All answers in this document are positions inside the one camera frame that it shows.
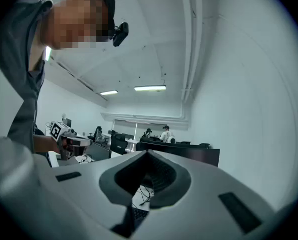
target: gray shirt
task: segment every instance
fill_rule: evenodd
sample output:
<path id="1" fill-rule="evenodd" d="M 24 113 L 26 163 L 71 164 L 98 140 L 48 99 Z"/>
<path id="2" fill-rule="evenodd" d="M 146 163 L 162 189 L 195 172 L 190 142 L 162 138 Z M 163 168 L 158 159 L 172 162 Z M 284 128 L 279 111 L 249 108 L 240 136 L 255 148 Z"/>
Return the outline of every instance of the gray shirt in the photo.
<path id="1" fill-rule="evenodd" d="M 37 99 L 44 80 L 44 60 L 37 63 L 35 71 L 28 71 L 29 55 L 37 23 L 51 7 L 49 0 L 18 0 L 0 22 L 0 69 L 23 99 L 8 137 L 32 152 Z"/>

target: person in white shirt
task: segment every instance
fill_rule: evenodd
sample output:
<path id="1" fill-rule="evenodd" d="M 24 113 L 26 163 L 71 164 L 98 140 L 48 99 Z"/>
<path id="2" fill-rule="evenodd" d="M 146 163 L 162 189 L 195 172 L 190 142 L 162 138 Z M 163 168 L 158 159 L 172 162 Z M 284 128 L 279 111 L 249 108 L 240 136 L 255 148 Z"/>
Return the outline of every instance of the person in white shirt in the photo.
<path id="1" fill-rule="evenodd" d="M 170 131 L 170 127 L 168 127 L 167 125 L 163 127 L 163 129 L 165 129 L 165 131 L 161 134 L 160 136 L 160 140 L 161 142 L 167 142 L 168 141 L 168 138 L 170 136 L 173 136 L 173 133 Z"/>

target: cable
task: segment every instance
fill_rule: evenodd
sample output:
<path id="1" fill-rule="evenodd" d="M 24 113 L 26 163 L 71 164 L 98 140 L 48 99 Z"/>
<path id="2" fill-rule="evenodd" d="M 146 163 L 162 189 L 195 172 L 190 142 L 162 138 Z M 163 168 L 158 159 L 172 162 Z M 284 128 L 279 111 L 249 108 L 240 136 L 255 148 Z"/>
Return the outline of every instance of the cable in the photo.
<path id="1" fill-rule="evenodd" d="M 84 156 L 85 156 L 85 159 L 84 160 L 81 160 L 79 162 L 80 164 L 83 163 L 83 162 L 88 162 L 89 163 L 89 161 L 88 161 L 88 155 L 87 154 L 84 154 Z"/>
<path id="2" fill-rule="evenodd" d="M 140 189 L 140 191 L 143 193 L 141 187 L 139 187 L 139 189 Z M 144 193 L 143 193 L 143 195 L 144 195 L 146 198 L 149 198 L 149 197 L 150 197 L 150 193 L 149 193 L 149 196 L 146 196 Z"/>
<path id="3" fill-rule="evenodd" d="M 91 157 L 91 162 L 95 162 L 95 160 L 93 159 L 93 156 L 92 155 L 90 155 L 90 154 L 86 154 L 86 155 Z"/>
<path id="4" fill-rule="evenodd" d="M 143 203 L 139 204 L 140 206 L 144 205 L 146 202 L 149 202 L 151 195 L 150 195 L 150 192 L 149 192 L 149 191 L 148 191 L 148 193 L 149 193 L 149 196 L 146 196 L 146 195 L 143 193 L 143 195 L 144 195 L 145 197 L 147 197 L 148 199 L 147 199 L 146 201 L 144 201 Z"/>
<path id="5" fill-rule="evenodd" d="M 144 201 L 143 194 L 142 194 L 141 192 L 139 192 L 139 191 L 137 191 L 137 192 L 141 194 L 141 196 L 142 196 L 142 200 Z"/>

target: black screen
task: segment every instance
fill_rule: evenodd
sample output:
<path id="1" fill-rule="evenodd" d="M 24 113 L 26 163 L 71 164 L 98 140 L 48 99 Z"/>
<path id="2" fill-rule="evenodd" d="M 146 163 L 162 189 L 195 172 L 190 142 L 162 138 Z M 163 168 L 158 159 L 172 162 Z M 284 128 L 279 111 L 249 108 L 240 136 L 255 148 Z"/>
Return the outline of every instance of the black screen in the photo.
<path id="1" fill-rule="evenodd" d="M 184 158 L 189 158 L 189 159 L 210 164 L 216 167 L 218 167 L 219 165 L 219 157 L 220 157 L 219 149 L 206 149 L 206 148 L 197 148 L 197 147 L 194 148 L 194 147 L 190 147 L 189 145 L 185 145 L 184 147 L 165 146 L 162 144 L 153 144 L 153 143 L 146 143 L 146 142 L 140 142 L 140 145 L 139 144 L 137 145 L 137 151 L 142 151 L 146 149 L 162 151 L 165 153 L 178 155 Z"/>
<path id="2" fill-rule="evenodd" d="M 88 146 L 85 153 L 90 155 L 91 158 L 95 161 L 111 158 L 111 150 L 97 143 L 92 143 L 90 146 Z"/>
<path id="3" fill-rule="evenodd" d="M 63 119 L 62 122 L 68 126 L 68 127 L 71 127 L 71 120 L 70 119 Z"/>

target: white pipe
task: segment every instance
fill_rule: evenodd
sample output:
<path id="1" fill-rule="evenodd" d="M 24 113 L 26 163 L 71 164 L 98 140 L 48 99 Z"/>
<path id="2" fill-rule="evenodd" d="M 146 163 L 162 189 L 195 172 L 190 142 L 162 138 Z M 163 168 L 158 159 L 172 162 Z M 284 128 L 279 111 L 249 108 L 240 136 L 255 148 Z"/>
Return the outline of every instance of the white pipe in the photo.
<path id="1" fill-rule="evenodd" d="M 195 41 L 195 52 L 194 52 L 194 60 L 193 67 L 190 74 L 189 84 L 187 89 L 191 89 L 193 79 L 195 77 L 195 72 L 198 65 L 198 60 L 200 56 L 200 48 L 202 41 L 202 28 L 203 28 L 203 7 L 202 0 L 195 0 L 196 2 L 196 41 Z M 184 102 L 187 102 L 190 92 L 186 91 Z"/>
<path id="2" fill-rule="evenodd" d="M 184 64 L 184 80 L 183 89 L 186 89 L 188 76 L 190 71 L 190 61 L 191 61 L 191 46 L 192 46 L 192 10 L 190 0 L 182 0 L 184 20 L 185 20 L 185 33 L 186 33 L 186 43 L 185 43 L 185 64 Z M 182 91 L 181 100 L 184 99 L 185 91 Z"/>

